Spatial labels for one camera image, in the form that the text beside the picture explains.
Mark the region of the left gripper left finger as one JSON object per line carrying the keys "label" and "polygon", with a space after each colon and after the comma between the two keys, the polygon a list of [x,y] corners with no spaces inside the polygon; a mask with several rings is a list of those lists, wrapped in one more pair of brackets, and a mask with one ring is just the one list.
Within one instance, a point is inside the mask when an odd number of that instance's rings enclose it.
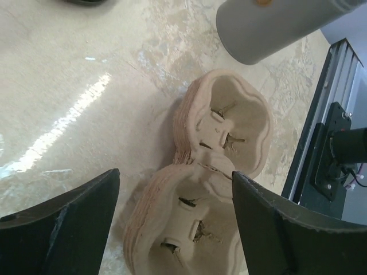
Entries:
{"label": "left gripper left finger", "polygon": [[98,274],[120,172],[1,218],[1,274]]}

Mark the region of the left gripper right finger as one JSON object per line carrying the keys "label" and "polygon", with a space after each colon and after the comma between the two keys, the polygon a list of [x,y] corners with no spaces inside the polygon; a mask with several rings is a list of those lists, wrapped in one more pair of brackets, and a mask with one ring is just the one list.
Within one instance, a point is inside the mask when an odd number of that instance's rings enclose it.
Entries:
{"label": "left gripper right finger", "polygon": [[249,274],[366,274],[366,226],[316,213],[232,173]]}

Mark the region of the cardboard cup carrier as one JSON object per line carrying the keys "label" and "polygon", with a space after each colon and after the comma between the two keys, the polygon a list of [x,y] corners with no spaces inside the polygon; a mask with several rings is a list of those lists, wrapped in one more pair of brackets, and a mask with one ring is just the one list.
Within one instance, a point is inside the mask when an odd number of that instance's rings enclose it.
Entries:
{"label": "cardboard cup carrier", "polygon": [[215,69],[190,84],[174,115],[173,162],[153,175],[127,222],[132,274],[240,273],[232,172],[261,173],[272,130],[270,106],[239,74]]}

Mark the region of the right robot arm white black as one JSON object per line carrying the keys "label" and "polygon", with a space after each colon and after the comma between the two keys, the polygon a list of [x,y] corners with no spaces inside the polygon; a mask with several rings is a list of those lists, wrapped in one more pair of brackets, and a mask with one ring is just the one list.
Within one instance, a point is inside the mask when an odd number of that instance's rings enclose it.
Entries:
{"label": "right robot arm white black", "polygon": [[366,128],[335,132],[331,151],[338,164],[366,163]]}

